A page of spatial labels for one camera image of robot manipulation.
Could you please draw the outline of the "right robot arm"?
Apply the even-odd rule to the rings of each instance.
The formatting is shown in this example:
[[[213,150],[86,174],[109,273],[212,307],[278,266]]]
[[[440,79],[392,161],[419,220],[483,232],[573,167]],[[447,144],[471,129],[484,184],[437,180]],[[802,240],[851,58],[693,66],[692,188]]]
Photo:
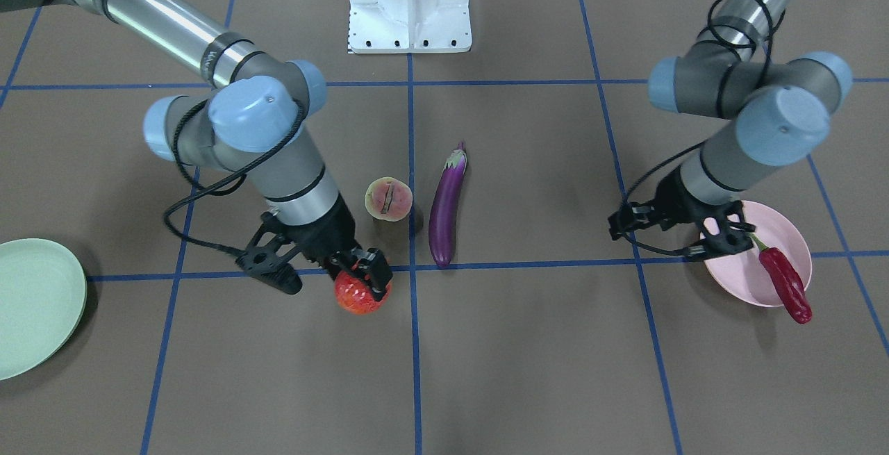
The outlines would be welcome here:
[[[364,288],[366,299],[375,302],[387,297],[392,271],[386,256],[356,242],[352,214],[303,126],[326,100],[317,67],[277,60],[183,0],[2,0],[2,11],[52,5],[105,16],[209,85],[206,97],[168,97],[144,117],[147,146],[175,163],[195,191],[164,212],[175,236],[226,254],[242,272],[285,294],[301,290],[291,262],[302,255],[337,288]],[[247,246],[198,240],[172,224],[176,211],[235,192],[245,181],[269,207]]]

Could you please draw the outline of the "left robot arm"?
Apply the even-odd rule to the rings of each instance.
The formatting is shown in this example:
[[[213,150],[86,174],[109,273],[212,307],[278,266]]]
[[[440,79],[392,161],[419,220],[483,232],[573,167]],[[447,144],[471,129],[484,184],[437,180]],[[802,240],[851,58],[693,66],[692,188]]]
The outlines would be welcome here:
[[[807,157],[831,131],[853,74],[816,51],[778,65],[774,34],[790,0],[717,0],[683,56],[654,66],[648,95],[661,110],[726,120],[689,151],[636,214],[638,227],[694,224],[703,234],[675,256],[705,260],[752,247],[740,195]]]

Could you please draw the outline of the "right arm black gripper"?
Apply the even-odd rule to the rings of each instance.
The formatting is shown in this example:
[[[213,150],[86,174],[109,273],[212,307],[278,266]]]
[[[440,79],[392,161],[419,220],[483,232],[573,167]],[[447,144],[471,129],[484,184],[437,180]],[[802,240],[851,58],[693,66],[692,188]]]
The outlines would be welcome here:
[[[345,272],[350,278],[364,282],[378,302],[390,293],[392,270],[386,255],[376,247],[360,249],[356,222],[342,195],[337,196],[333,207],[319,220],[285,225],[285,231],[309,262],[328,266],[331,280],[336,281]]]

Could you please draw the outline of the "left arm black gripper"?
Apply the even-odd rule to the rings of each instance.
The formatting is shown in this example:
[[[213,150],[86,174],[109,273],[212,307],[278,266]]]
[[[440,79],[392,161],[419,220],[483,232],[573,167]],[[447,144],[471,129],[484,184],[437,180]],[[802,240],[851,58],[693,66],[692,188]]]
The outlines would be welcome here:
[[[747,223],[743,203],[717,205],[705,203],[692,195],[676,167],[658,183],[651,199],[651,221],[666,231],[677,224],[697,224],[703,239],[699,240],[699,258],[723,258],[752,249],[752,233],[756,227]]]

